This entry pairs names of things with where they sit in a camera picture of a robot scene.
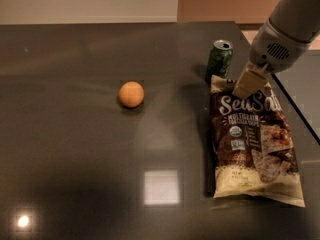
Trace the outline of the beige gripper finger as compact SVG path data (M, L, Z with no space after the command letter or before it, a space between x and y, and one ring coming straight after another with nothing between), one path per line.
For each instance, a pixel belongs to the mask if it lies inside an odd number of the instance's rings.
M239 99L246 99L262 89L267 83L267 64L257 65L249 61L236 81L233 95Z

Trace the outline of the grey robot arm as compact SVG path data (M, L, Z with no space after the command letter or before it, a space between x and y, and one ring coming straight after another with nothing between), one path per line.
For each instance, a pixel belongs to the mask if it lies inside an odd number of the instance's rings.
M320 32L320 0L280 0L259 29L233 94L246 99L268 76L290 68Z

